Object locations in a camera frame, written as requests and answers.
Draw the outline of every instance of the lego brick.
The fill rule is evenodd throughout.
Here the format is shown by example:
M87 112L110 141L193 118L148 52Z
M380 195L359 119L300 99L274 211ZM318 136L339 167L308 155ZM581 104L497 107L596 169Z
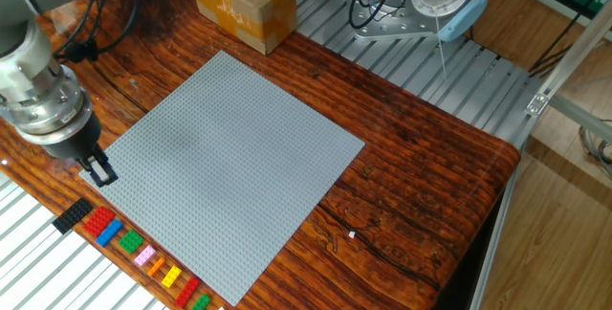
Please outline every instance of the lego brick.
M174 280L176 280L176 278L181 275L181 272L182 271L179 267L172 266L172 268L170 269L170 272L168 272L168 274L165 275L164 280L162 280L162 285L167 288L172 287Z
M185 288L183 289L183 291L181 291L181 294L179 295L179 297L176 298L174 305L180 308L184 308L185 305L187 305L187 302L189 301L189 299L191 299L191 296L193 296L193 293L195 292L195 289L198 288L198 286L200 286L200 280L198 280L197 277L192 277L187 282L187 285L185 285Z
M198 301L193 305L191 310L204 310L210 303L210 297L207 295L202 295Z
M162 268L162 266L164 266L165 263L165 259L164 258L160 258L159 260L157 260L157 262L155 262L155 264L153 265L153 267L151 267L151 269L146 272L150 277L155 276L155 274L157 273L157 271L160 270L160 268Z
M102 248L106 247L121 229L123 229L123 224L117 219L113 220L108 228L106 228L106 230L99 235L98 239L96 239L96 243Z
M128 254L136 252L138 247L144 242L144 238L137 234L134 230L130 230L120 241L119 245L127 251Z
M83 229L90 233L93 237L98 237L106 229L108 224L113 221L115 214L106 208L99 208L94 215L85 223Z
M121 181L96 190L236 305L362 147L219 53L105 150Z
M134 263L139 266L144 266L146 262L148 262L151 257L155 254L155 249L151 246L147 246L144 250L134 259Z
M59 233L67 233L91 210L92 206L85 199L78 199L70 208L61 213L61 215L54 220L53 224Z

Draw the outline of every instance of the pink lego brick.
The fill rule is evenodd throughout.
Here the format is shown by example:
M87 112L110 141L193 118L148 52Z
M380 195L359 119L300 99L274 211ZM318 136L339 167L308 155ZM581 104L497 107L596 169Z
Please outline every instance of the pink lego brick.
M134 259L134 262L136 262L137 265L142 267L146 262L151 259L151 257L153 257L154 254L155 249L153 249L153 247L151 246L147 246L146 248L144 248L142 253L140 253L138 257Z

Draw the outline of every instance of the yellow lego brick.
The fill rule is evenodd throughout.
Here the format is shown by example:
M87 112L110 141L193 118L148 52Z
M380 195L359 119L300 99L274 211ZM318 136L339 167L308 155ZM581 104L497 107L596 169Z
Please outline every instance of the yellow lego brick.
M167 288L172 287L174 280L176 280L177 277L179 277L181 272L182 271L177 266L172 266L172 268L170 269L170 272L168 272L168 274L165 275L164 280L162 280L162 285Z

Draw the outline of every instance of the green lego brick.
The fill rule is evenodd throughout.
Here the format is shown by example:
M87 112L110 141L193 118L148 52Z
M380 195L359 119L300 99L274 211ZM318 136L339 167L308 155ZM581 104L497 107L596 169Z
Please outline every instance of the green lego brick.
M202 295L198 301L193 305L191 310L204 310L207 305L210 303L210 297L207 295Z
M138 247L144 242L144 238L142 238L139 234L137 234L134 230L130 230L122 239L119 241L119 245L127 251L129 254L133 254L136 252Z

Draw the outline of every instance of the wooden table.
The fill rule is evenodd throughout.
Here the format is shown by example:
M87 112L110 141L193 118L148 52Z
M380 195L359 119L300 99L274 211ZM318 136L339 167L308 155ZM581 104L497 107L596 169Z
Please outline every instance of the wooden table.
M119 35L130 2L108 0L100 45ZM433 306L516 168L519 153L298 33L262 56L200 15L194 0L141 2L138 27L116 50L95 63L70 65L103 124L103 148L219 51L365 142L237 309ZM76 7L82 10L83 3ZM61 43L63 35L49 22L41 23L54 44ZM112 208L78 177L75 163L53 160L1 124L0 159L8 161L3 171L53 213L62 213L79 197ZM120 220L127 230L134 228L128 218L120 215ZM82 223L75 230L93 242ZM349 238L351 231L355 238ZM138 267L132 262L136 254L127 255L117 238L100 251L169 306L192 276L186 271L168 290L161 280L172 264L181 264L166 251L160 254L168 263L155 277L146 274L155 259ZM196 296L202 293L212 296L210 309L232 308L206 285Z

